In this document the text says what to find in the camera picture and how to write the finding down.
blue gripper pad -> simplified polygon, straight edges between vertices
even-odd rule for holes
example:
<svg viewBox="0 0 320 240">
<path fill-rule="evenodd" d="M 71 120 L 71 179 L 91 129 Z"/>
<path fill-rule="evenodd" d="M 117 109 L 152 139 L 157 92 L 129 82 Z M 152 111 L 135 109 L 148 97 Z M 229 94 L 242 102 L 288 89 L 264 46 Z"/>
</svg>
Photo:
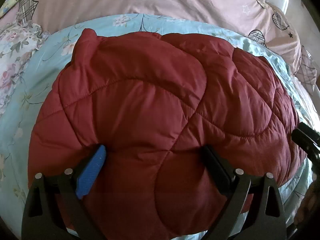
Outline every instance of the blue gripper pad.
<svg viewBox="0 0 320 240">
<path fill-rule="evenodd" d="M 106 148 L 101 145 L 97 152 L 93 155 L 87 166 L 83 169 L 80 176 L 77 178 L 76 195 L 78 199 L 88 195 L 94 181 L 96 180 L 105 160 L 107 152 Z"/>
</svg>

black mechanical device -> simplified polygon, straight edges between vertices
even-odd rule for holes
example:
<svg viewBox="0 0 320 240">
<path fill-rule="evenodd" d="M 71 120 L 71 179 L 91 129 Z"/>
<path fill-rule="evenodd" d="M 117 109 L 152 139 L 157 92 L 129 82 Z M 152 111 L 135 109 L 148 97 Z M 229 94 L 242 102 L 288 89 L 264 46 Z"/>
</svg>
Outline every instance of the black mechanical device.
<svg viewBox="0 0 320 240">
<path fill-rule="evenodd" d="M 320 136 L 300 123 L 292 132 L 297 143 L 313 163 L 320 176 Z M 38 173 L 30 188 L 22 220 L 22 240 L 106 240 L 81 203 L 89 193 L 107 156 L 105 149 L 81 162 L 75 169 L 66 169 L 59 176 L 46 177 Z M 226 159 L 206 145 L 200 148 L 204 165 L 220 194 L 228 200 L 219 217 L 202 240 L 304 240 L 317 239 L 320 221 L 320 185 L 316 187 L 317 203 L 309 216 L 296 228 L 286 227 L 284 208 L 273 174 L 262 177 L 234 169 Z M 62 220 L 55 195 L 60 194 L 78 237 L 68 233 Z M 230 236 L 241 214 L 248 194 L 253 194 L 245 223 L 238 234 Z"/>
</svg>

red comforter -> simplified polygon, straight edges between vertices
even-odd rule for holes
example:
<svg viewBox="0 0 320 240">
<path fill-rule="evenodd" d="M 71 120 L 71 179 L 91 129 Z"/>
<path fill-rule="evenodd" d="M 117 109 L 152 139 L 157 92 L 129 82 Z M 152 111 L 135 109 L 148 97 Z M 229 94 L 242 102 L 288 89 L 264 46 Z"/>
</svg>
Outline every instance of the red comforter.
<svg viewBox="0 0 320 240">
<path fill-rule="evenodd" d="M 83 200 L 95 222 L 109 240 L 171 239 L 207 230 L 226 200 L 201 145 L 280 186 L 305 158 L 290 139 L 298 122 L 268 61 L 223 39 L 85 29 L 33 128 L 29 182 L 104 144 L 108 159 Z"/>
</svg>

star print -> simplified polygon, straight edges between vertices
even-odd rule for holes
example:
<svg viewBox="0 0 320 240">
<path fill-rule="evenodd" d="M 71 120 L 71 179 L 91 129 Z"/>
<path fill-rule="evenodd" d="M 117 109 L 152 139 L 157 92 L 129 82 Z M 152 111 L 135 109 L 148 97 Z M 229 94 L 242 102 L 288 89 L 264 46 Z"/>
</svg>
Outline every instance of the star print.
<svg viewBox="0 0 320 240">
<path fill-rule="evenodd" d="M 242 8 L 243 12 L 248 16 L 250 13 L 249 7 L 247 5 L 243 5 Z"/>
</svg>

metal rivet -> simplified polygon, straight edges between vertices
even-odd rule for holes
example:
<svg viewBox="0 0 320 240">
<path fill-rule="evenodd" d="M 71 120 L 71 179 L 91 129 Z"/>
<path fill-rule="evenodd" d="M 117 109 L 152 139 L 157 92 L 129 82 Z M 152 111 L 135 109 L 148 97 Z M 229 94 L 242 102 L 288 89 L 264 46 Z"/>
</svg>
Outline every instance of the metal rivet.
<svg viewBox="0 0 320 240">
<path fill-rule="evenodd" d="M 64 174 L 66 175 L 70 175 L 73 173 L 73 170 L 71 168 L 67 168 L 65 171 L 64 171 Z"/>
<path fill-rule="evenodd" d="M 244 171 L 242 169 L 236 169 L 236 174 L 243 175 Z"/>
<path fill-rule="evenodd" d="M 42 177 L 42 173 L 40 173 L 40 172 L 35 175 L 36 179 L 41 179 L 41 177 Z"/>
<path fill-rule="evenodd" d="M 269 179 L 273 179 L 273 174 L 271 173 L 271 172 L 267 172 L 267 178 L 269 178 Z"/>
</svg>

